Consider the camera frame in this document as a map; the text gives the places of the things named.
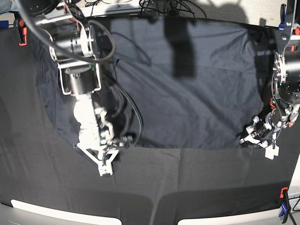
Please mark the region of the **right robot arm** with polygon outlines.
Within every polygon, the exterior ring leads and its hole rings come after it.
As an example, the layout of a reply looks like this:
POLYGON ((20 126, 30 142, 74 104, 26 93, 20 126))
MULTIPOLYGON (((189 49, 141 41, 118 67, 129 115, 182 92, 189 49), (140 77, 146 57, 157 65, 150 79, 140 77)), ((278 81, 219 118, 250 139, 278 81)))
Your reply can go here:
POLYGON ((97 166, 100 175, 112 175, 113 161, 120 148, 135 145, 139 136, 127 134, 130 118, 125 116, 123 130, 115 122, 128 102, 139 124, 141 114, 129 94, 101 66, 112 59, 116 42, 100 22, 85 17, 72 0, 17 0, 19 14, 27 27, 49 47, 60 73, 64 95, 75 97, 73 114, 80 124, 77 147, 97 166), (119 98, 114 114, 93 99, 107 83, 119 98))

